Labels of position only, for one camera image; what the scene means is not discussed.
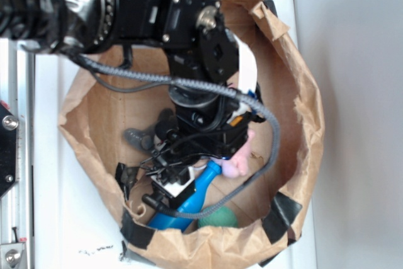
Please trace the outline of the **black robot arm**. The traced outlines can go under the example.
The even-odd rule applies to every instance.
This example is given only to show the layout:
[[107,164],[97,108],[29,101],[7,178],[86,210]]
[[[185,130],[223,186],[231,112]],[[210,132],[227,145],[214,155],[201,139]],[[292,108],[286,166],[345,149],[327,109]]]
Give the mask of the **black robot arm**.
[[1,36],[99,74],[113,70],[89,55],[112,46],[123,49],[115,72],[130,68],[134,46],[163,50],[179,127],[167,132],[162,166],[209,156],[229,178],[247,173],[253,116],[234,96],[254,93],[257,74],[244,70],[251,51],[225,26],[219,0],[1,0]]

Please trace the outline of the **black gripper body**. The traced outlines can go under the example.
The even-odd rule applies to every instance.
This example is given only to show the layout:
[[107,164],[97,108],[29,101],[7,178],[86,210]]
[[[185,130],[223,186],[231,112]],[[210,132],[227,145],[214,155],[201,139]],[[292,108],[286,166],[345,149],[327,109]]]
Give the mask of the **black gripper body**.
[[227,97],[217,98],[213,119],[192,108],[179,108],[175,114],[177,127],[167,139],[149,152],[150,157],[140,167],[147,173],[160,169],[181,169],[197,166],[203,157],[213,162],[230,159],[247,141],[249,122],[263,123],[264,118],[253,112],[229,116],[234,102]]

